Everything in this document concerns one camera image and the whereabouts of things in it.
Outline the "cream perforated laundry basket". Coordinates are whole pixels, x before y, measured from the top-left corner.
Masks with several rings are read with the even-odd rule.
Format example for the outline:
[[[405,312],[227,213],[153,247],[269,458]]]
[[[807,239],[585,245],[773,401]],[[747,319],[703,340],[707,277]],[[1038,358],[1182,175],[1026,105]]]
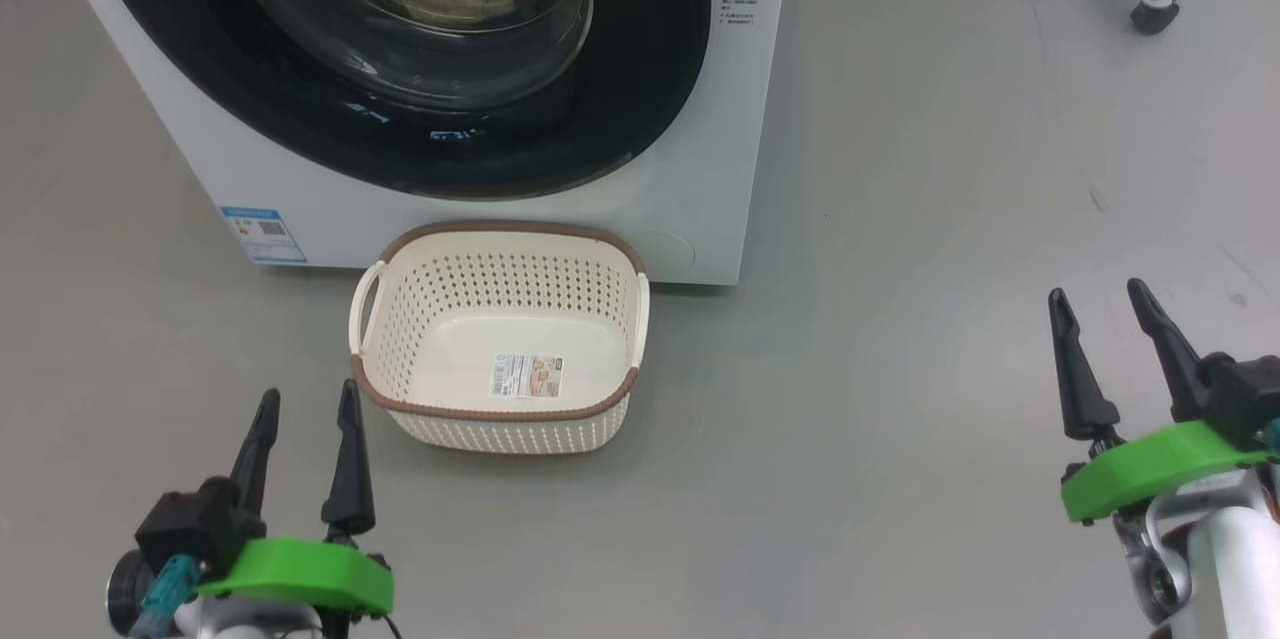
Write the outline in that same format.
[[[394,239],[349,306],[352,378],[412,438],[490,455],[579,455],[622,428],[646,348],[640,255],[607,232],[435,223]],[[559,397],[492,397],[499,353],[564,360]]]

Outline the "blue energy label sticker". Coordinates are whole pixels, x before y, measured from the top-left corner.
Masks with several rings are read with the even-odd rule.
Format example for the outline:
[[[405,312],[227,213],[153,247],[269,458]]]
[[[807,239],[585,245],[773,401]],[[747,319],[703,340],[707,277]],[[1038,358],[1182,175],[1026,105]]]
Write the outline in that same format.
[[[270,209],[221,206],[220,214],[255,264],[306,265],[308,261],[282,215]]]

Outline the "white front-load washing machine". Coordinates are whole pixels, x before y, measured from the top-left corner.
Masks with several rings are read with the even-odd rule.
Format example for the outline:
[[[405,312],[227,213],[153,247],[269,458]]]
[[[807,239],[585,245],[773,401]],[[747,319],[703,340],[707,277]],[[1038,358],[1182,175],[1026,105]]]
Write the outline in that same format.
[[[308,261],[292,266],[361,269],[416,225],[484,220],[609,232],[654,282],[739,279],[782,0],[710,0],[692,93],[639,158],[567,191],[489,201],[402,193],[311,163],[210,99],[123,0],[88,3],[218,211],[278,211]]]

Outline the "paper basket label sticker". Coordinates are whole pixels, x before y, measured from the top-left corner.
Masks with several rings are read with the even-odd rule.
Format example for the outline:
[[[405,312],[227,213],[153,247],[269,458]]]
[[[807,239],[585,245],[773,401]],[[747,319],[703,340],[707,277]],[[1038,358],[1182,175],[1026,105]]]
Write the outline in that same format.
[[[499,353],[490,373],[492,397],[556,400],[561,396],[564,360],[549,355]]]

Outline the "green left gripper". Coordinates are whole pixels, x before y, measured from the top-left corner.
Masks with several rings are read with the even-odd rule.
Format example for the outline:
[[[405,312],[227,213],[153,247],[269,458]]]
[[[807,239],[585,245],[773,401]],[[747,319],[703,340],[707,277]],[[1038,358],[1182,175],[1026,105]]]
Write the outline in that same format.
[[[270,451],[276,442],[282,397],[268,389],[236,457],[230,479],[237,507],[261,519]],[[357,382],[344,380],[337,415],[340,447],[329,497],[323,503],[326,539],[355,539],[376,526],[369,446]],[[206,580],[200,595],[244,595],[317,610],[383,616],[394,611],[392,571],[351,546],[294,537],[248,542],[229,572]]]

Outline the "washing machine door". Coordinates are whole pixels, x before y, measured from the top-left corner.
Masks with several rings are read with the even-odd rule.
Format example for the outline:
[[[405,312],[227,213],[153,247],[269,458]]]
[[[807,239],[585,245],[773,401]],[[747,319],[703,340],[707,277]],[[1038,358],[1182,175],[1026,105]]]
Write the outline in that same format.
[[[257,0],[123,1],[188,79],[270,141],[357,181],[447,200],[544,196],[639,158],[689,101],[710,29],[710,0],[594,0],[585,45],[549,86],[436,111],[355,85]]]

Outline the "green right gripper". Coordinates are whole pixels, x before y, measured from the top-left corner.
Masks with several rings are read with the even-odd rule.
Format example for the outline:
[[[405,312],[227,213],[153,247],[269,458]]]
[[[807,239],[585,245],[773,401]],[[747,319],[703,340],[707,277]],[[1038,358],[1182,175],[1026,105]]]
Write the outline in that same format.
[[[1174,421],[1203,416],[1201,356],[1142,279],[1128,280]],[[1065,437],[1117,441],[1066,293],[1048,295]],[[1183,423],[1075,464],[1061,498],[1073,522],[1110,520],[1140,612],[1155,626],[1280,626],[1280,456],[1240,451],[1204,423]]]

